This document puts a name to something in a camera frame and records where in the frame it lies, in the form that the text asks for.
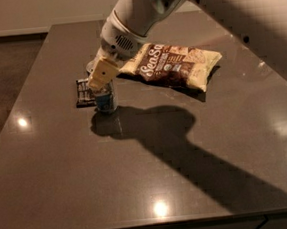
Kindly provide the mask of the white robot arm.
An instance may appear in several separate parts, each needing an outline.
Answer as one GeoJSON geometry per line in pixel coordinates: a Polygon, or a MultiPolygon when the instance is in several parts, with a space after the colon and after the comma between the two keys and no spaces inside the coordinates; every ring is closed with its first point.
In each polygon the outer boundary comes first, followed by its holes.
{"type": "MultiPolygon", "coordinates": [[[[118,75],[151,28],[186,0],[118,0],[101,31],[88,86],[97,90],[118,75]]],[[[188,0],[202,9],[287,81],[287,0],[188,0]]]]}

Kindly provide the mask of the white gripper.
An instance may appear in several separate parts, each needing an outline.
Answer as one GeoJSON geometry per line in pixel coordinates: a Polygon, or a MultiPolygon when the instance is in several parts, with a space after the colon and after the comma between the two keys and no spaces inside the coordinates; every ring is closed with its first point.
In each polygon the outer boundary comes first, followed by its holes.
{"type": "Polygon", "coordinates": [[[143,14],[113,10],[101,30],[100,48],[88,79],[92,91],[100,90],[116,77],[118,61],[127,61],[137,54],[147,39],[148,22],[143,14]]]}

